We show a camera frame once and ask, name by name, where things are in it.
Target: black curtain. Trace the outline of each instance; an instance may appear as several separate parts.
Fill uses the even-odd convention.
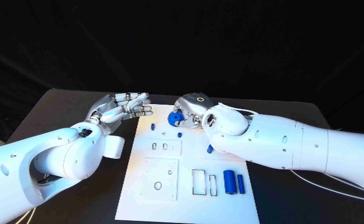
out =
[[[362,0],[0,0],[0,139],[49,88],[311,102],[361,131],[362,17]]]

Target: robotic arm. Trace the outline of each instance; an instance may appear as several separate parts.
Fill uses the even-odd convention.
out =
[[[364,187],[364,134],[316,128],[248,110],[244,116],[238,110],[244,109],[213,105],[203,94],[186,94],[174,103],[168,122],[202,127],[219,153],[270,168],[323,172]]]
[[[103,96],[85,121],[0,147],[0,223],[88,178],[101,158],[119,158],[124,139],[109,136],[122,120],[151,115],[147,93]],[[37,181],[30,167],[50,176]]]

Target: oval hole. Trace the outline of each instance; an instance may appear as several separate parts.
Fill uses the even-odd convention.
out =
[[[161,188],[161,183],[160,182],[155,182],[154,183],[154,189],[158,190]]]
[[[5,176],[8,176],[8,168],[5,167],[4,164],[1,164],[0,170],[1,170],[1,173],[2,173]]]

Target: white robotic arm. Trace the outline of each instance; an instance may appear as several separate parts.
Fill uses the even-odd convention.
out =
[[[323,172],[364,187],[364,134],[316,128],[278,116],[244,116],[196,93],[177,99],[173,113],[183,115],[174,126],[202,126],[218,152],[270,168]]]
[[[121,120],[151,115],[147,93],[103,96],[85,122],[0,147],[0,223],[7,223],[95,172],[102,156],[119,158]],[[30,166],[49,174],[37,181]]]

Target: black table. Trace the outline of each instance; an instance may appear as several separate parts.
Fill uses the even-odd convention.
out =
[[[7,143],[70,127],[83,121],[90,105],[105,94],[108,93],[49,90]],[[177,96],[150,95],[150,99],[154,104],[171,105]],[[329,128],[317,107],[310,103],[222,98],[213,100],[229,106],[254,110],[261,114],[283,116],[311,126]],[[114,133],[125,139],[121,159],[102,158],[90,177],[37,207],[30,223],[125,222],[115,221],[114,216],[137,122],[137,119],[124,121]],[[251,162],[246,162],[246,166],[261,224],[364,223],[362,200],[342,196],[307,184],[287,170],[274,170]],[[319,182],[326,179],[316,172],[300,171],[298,174]],[[324,183],[326,186],[342,186],[333,180],[324,181]],[[352,189],[345,186],[345,190],[349,192]]]

